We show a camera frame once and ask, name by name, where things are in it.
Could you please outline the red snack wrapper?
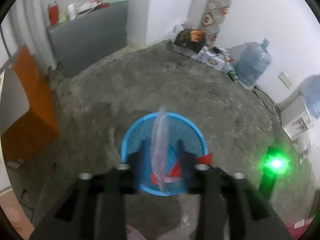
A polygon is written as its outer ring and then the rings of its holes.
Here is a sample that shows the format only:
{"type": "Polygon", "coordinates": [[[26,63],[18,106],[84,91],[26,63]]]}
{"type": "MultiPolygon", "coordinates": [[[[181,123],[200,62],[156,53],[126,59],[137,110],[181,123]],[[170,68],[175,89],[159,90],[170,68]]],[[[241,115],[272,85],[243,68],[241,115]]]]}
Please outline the red snack wrapper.
{"type": "MultiPolygon", "coordinates": [[[[200,164],[206,164],[212,166],[213,164],[213,154],[208,153],[207,155],[203,155],[201,157],[198,157],[198,162],[200,164]]],[[[150,174],[151,182],[153,185],[157,185],[157,179],[154,173],[150,174]]],[[[169,175],[165,177],[166,183],[173,183],[176,182],[178,178],[181,178],[181,170],[179,162],[176,161],[173,168],[170,170],[169,175]]]]}

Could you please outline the dark printed bag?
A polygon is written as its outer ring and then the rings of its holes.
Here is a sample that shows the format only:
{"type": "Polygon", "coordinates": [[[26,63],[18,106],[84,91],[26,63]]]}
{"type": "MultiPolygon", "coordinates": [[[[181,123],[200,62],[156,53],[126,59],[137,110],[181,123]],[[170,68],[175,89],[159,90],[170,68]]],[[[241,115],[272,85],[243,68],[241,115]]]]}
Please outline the dark printed bag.
{"type": "Polygon", "coordinates": [[[174,45],[191,49],[195,53],[206,44],[206,32],[201,29],[183,29],[175,38],[174,45]]]}

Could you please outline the clear floral plastic bag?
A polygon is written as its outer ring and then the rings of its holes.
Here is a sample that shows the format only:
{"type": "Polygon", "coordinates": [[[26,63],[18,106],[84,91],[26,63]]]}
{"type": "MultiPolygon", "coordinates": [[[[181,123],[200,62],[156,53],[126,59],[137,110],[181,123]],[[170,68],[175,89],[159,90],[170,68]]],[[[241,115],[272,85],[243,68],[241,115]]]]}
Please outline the clear floral plastic bag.
{"type": "Polygon", "coordinates": [[[168,115],[165,108],[161,107],[156,116],[151,136],[151,167],[161,192],[165,191],[168,148],[168,115]]]}

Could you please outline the large blue water jug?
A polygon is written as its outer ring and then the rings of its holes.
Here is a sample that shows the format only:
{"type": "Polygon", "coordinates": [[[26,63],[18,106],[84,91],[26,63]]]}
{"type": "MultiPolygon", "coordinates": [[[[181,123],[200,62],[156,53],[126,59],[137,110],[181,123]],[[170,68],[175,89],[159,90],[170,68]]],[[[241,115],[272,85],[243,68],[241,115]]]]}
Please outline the large blue water jug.
{"type": "Polygon", "coordinates": [[[256,81],[263,75],[271,64],[271,55],[267,51],[270,44],[268,39],[261,43],[248,42],[236,61],[235,72],[239,82],[247,90],[252,90],[256,81]]]}

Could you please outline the grey cabinet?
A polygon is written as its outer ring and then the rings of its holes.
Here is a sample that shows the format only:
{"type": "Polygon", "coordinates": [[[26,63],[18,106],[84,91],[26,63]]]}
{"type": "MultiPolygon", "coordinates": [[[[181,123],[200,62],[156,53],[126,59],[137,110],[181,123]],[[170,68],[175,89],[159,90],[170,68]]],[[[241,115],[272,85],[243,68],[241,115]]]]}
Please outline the grey cabinet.
{"type": "Polygon", "coordinates": [[[127,46],[128,3],[89,12],[47,28],[54,55],[68,77],[127,46]]]}

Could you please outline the orange wooden table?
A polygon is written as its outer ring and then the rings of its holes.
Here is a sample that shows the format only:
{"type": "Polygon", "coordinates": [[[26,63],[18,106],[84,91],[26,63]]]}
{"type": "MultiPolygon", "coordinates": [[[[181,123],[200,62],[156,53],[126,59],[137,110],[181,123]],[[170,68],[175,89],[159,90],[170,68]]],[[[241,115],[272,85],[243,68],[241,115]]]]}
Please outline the orange wooden table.
{"type": "Polygon", "coordinates": [[[17,169],[59,135],[47,80],[26,46],[4,65],[1,90],[1,148],[17,169]]]}

